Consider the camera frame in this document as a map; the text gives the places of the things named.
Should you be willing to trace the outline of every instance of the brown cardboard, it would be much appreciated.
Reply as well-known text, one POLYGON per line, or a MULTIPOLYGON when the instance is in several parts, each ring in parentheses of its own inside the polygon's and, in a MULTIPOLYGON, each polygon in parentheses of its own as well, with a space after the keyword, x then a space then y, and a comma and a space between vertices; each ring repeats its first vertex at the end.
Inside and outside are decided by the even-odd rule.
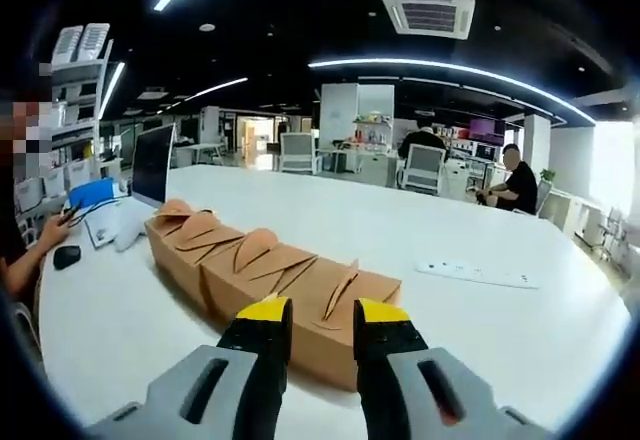
POLYGON ((156 263, 205 311, 228 321, 269 295, 293 300, 291 363, 356 390, 353 304, 395 303, 400 281, 282 244, 270 230, 243 235, 212 212, 171 201, 146 224, 156 263))

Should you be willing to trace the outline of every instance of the black mouse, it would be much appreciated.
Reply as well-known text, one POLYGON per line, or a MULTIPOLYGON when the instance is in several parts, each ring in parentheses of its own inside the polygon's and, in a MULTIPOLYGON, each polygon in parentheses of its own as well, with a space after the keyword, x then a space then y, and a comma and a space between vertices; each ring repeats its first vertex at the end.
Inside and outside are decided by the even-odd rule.
POLYGON ((68 245, 59 247, 53 253, 53 266, 56 270, 62 270, 69 265, 73 265, 80 260, 80 247, 77 245, 68 245))

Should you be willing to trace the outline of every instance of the person's hand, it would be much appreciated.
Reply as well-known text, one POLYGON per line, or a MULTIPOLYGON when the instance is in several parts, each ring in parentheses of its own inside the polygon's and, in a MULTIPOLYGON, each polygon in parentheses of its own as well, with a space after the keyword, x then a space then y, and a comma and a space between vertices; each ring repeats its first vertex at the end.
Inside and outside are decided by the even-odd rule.
POLYGON ((52 215, 44 224, 42 234, 38 240, 38 245, 43 249, 44 253, 62 242, 69 235, 68 222, 64 225, 58 225, 60 215, 52 215))

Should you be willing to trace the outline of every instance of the ceiling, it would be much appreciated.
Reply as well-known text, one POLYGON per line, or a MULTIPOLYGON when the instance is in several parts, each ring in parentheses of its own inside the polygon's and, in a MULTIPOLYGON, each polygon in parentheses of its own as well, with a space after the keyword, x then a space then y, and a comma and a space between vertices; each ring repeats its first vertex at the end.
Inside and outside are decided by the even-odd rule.
MULTIPOLYGON (((397 78, 389 80, 398 85, 397 116, 417 118, 416 110, 435 109, 444 116, 505 118, 536 107, 568 125, 590 125, 584 116, 545 96, 466 71, 384 63, 321 69, 308 65, 372 57, 436 61, 517 79, 571 100, 624 87, 640 58, 640 33, 625 26, 629 0, 476 0, 468 40, 398 35, 382 0, 173 0, 156 12, 157 1, 29 0, 33 15, 21 25, 25 32, 16 34, 15 47, 22 42, 21 52, 31 46, 46 60, 60 28, 110 23, 115 40, 111 58, 126 62, 126 69, 107 108, 107 121, 122 118, 128 108, 141 110, 141 116, 154 115, 179 101, 176 96, 243 77, 249 80, 169 112, 191 114, 205 105, 219 105, 311 114, 323 83, 389 76, 397 78), (201 32, 204 23, 214 24, 215 30, 201 32), (34 32, 40 32, 35 40, 34 32), (169 93, 159 100, 138 100, 147 87, 169 93)), ((633 113, 625 103, 581 109, 596 120, 628 119, 633 113)))

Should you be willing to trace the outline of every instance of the laptop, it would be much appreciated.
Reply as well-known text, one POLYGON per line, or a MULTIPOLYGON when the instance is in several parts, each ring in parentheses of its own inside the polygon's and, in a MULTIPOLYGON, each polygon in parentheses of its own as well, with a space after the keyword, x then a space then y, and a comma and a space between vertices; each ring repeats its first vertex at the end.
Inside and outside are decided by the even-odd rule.
POLYGON ((174 139, 173 124, 138 135, 133 153, 131 197, 105 205, 84 219, 93 247, 113 242, 118 232, 143 223, 167 200, 169 162, 174 139))

